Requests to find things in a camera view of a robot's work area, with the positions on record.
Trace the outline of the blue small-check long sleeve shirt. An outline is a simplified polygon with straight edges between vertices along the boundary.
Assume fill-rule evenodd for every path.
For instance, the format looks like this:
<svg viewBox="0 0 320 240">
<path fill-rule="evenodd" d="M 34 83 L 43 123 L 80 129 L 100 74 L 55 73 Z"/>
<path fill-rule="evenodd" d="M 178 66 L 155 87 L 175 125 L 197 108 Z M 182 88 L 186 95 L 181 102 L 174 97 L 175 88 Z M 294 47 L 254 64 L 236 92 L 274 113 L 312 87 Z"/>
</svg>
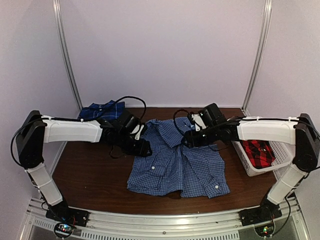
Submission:
<svg viewBox="0 0 320 240">
<path fill-rule="evenodd" d="M 127 180 L 129 191 L 151 196 L 179 191 L 182 198 L 209 199 L 231 192 L 216 144 L 192 148 L 182 144 L 179 131 L 195 128 L 186 117 L 152 119 L 146 126 L 142 137 L 150 142 L 152 155 L 135 157 Z"/>
</svg>

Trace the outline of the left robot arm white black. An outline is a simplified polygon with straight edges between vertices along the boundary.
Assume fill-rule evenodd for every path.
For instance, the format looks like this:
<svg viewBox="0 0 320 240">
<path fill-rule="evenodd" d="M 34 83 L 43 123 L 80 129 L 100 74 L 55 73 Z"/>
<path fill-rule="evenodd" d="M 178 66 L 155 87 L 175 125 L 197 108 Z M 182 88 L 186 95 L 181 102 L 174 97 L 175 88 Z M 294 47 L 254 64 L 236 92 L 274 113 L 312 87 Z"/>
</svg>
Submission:
<svg viewBox="0 0 320 240">
<path fill-rule="evenodd" d="M 120 117 L 93 120 L 51 117 L 38 110 L 29 113 L 23 125 L 14 133 L 10 147 L 16 147 L 13 161 L 22 167 L 43 196 L 49 212 L 61 222 L 72 218 L 72 211 L 52 176 L 43 158 L 43 145 L 53 142 L 106 143 L 119 147 L 126 155 L 149 157 L 152 155 L 150 142 L 141 135 L 147 126 L 124 110 Z"/>
</svg>

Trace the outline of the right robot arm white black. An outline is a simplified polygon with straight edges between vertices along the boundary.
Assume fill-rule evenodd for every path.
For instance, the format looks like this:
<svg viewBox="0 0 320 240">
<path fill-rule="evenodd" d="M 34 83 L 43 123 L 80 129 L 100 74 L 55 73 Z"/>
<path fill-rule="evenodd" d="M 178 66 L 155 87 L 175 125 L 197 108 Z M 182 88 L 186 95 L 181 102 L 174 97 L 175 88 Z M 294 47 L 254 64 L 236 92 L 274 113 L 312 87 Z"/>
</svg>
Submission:
<svg viewBox="0 0 320 240">
<path fill-rule="evenodd" d="M 279 180 L 269 189 L 256 210 L 259 220 L 268 220 L 276 207 L 311 172 L 319 169 L 320 134 L 306 113 L 299 117 L 263 118 L 224 116 L 208 121 L 182 134 L 188 148 L 210 145 L 216 141 L 240 142 L 259 140 L 295 146 L 295 155 Z"/>
</svg>

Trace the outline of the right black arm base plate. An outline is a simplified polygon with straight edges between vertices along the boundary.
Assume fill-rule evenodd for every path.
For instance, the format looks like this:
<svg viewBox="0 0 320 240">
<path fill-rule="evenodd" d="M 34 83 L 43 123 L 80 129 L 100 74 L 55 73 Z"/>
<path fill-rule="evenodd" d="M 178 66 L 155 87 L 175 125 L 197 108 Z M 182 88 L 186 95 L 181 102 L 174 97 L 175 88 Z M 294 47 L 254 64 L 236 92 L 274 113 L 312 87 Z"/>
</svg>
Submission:
<svg viewBox="0 0 320 240">
<path fill-rule="evenodd" d="M 242 226 L 256 225 L 263 222 L 271 221 L 274 218 L 282 216 L 278 208 L 271 210 L 267 207 L 255 207 L 243 209 L 239 212 L 239 218 Z"/>
</svg>

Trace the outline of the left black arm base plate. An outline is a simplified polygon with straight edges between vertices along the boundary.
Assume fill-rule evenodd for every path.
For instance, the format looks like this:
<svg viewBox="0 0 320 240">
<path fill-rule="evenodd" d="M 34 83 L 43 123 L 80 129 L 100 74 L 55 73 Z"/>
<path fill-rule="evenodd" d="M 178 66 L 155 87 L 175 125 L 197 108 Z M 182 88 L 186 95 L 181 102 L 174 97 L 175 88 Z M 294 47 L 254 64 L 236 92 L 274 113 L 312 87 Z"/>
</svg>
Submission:
<svg viewBox="0 0 320 240">
<path fill-rule="evenodd" d="M 70 207 L 49 208 L 46 211 L 45 217 L 72 226 L 86 227 L 89 212 Z"/>
</svg>

